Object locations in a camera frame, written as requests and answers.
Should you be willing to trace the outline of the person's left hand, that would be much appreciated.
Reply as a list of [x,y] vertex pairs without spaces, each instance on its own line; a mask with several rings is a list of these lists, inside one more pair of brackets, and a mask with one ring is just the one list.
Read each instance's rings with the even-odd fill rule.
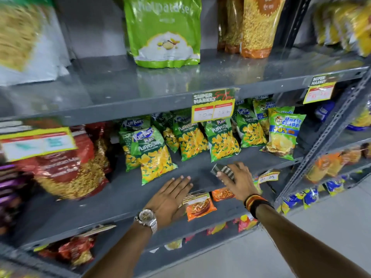
[[186,206],[182,205],[183,200],[172,199],[165,195],[165,184],[143,208],[154,211],[158,222],[157,231],[169,226],[186,213]]

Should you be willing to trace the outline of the small dark striped packet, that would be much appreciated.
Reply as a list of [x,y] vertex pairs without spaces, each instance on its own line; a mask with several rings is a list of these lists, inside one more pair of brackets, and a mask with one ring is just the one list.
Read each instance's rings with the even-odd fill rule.
[[231,181],[235,181],[235,178],[234,178],[234,172],[231,170],[231,168],[227,165],[223,165],[223,164],[220,164],[220,163],[216,163],[213,168],[211,169],[211,173],[214,175],[214,176],[217,176],[217,173],[218,172],[222,172],[224,173],[225,175],[228,176],[228,178],[231,180]]

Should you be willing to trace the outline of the person's left forearm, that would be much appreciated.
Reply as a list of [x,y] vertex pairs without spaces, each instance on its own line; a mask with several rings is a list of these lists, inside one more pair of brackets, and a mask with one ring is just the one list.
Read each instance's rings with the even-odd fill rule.
[[132,278],[152,229],[135,221],[113,248],[82,278]]

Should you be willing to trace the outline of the person's right forearm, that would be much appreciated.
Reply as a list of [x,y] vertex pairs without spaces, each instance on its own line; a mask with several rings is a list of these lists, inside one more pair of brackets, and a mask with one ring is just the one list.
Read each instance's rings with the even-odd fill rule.
[[363,268],[300,229],[269,205],[259,205],[256,217],[297,278],[371,278]]

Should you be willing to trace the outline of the small orange noodle packet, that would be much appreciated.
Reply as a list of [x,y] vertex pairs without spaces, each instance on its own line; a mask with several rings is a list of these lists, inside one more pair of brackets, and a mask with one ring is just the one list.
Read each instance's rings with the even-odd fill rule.
[[182,205],[186,206],[188,222],[217,210],[209,192],[188,195]]
[[211,196],[214,202],[235,198],[235,195],[228,188],[213,190],[211,191]]

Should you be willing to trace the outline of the orange and black wristbands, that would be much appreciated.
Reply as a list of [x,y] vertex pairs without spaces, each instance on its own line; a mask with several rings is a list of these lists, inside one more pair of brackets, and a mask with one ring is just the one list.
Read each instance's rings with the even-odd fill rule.
[[245,206],[245,208],[248,210],[248,212],[251,213],[251,215],[253,216],[253,218],[256,219],[256,220],[258,220],[257,215],[256,215],[256,209],[260,205],[267,205],[267,206],[269,206],[271,208],[274,208],[269,201],[267,201],[261,195],[256,194],[256,193],[248,196],[244,200],[244,206]]

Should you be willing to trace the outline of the row of green corn-puff packets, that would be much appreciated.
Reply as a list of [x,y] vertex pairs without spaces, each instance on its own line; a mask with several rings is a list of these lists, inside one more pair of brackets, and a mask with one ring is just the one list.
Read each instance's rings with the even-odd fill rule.
[[177,168],[170,152],[180,152],[185,162],[209,151],[211,162],[216,162],[239,154],[242,148],[265,145],[263,127],[242,104],[227,104],[231,117],[222,114],[225,117],[218,120],[192,122],[190,109],[124,119],[118,135],[126,172],[139,168],[144,186]]

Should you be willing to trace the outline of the pink yellow snack packet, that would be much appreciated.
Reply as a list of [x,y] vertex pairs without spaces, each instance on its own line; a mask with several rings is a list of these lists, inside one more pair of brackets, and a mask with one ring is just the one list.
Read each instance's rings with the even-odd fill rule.
[[227,222],[224,222],[224,223],[218,224],[214,227],[208,228],[207,231],[206,231],[206,234],[207,235],[213,235],[213,234],[216,234],[216,233],[220,232],[221,230],[223,230],[225,228],[227,228]]
[[249,230],[258,224],[258,220],[251,214],[242,215],[238,220],[238,232]]

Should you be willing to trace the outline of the small yellow packet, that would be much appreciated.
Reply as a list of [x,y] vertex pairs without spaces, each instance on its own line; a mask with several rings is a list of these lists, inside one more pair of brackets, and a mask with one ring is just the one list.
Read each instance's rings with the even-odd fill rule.
[[168,251],[173,251],[175,249],[182,248],[182,244],[183,244],[183,238],[179,239],[179,240],[176,240],[176,241],[173,241],[171,243],[168,243],[168,244],[164,245],[164,247]]

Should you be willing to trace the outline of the yellow shelf price tag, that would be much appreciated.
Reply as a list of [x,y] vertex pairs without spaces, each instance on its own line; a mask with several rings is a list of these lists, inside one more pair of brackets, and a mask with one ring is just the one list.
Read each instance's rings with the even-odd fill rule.
[[235,108],[235,94],[239,88],[220,88],[193,94],[191,122],[226,119]]
[[303,104],[329,100],[337,83],[337,75],[321,74],[313,77],[305,94]]
[[7,162],[77,149],[68,127],[36,129],[0,135],[0,148]]

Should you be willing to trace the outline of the green chips packet blue band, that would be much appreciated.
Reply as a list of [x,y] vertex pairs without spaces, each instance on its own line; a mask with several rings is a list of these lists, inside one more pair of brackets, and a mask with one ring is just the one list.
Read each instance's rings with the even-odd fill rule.
[[255,115],[257,116],[257,119],[260,125],[262,126],[262,129],[266,136],[269,135],[269,127],[270,127],[268,109],[274,108],[274,107],[276,107],[276,104],[271,98],[253,100],[253,109],[254,109]]
[[269,139],[260,151],[293,161],[296,139],[305,118],[306,114],[293,113],[292,107],[269,108]]

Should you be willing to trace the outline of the row of blue yellow packets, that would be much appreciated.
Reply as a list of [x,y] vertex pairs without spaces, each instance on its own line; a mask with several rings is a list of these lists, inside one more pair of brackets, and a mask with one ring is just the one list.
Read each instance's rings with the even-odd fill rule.
[[346,178],[339,178],[334,181],[327,181],[313,188],[305,189],[304,191],[289,194],[283,198],[282,204],[276,209],[278,213],[287,215],[291,210],[298,207],[308,209],[314,204],[326,199],[334,197],[345,191]]

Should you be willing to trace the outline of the pile of red snack packets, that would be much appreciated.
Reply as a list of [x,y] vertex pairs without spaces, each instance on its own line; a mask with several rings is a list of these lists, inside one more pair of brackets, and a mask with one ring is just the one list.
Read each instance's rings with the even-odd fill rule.
[[65,263],[75,268],[94,260],[91,249],[96,237],[75,236],[34,250],[39,256]]

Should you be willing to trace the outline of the stack of purple packets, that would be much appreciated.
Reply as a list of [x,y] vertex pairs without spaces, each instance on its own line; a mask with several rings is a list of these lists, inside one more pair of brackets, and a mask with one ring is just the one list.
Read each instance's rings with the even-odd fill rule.
[[15,225],[30,184],[30,174],[18,170],[14,164],[0,164],[0,237]]

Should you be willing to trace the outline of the white yellow snack bag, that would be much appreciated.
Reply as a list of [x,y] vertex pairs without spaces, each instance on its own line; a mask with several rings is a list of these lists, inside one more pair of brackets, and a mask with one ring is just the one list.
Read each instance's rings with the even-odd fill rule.
[[0,0],[0,87],[54,81],[70,65],[52,0]]

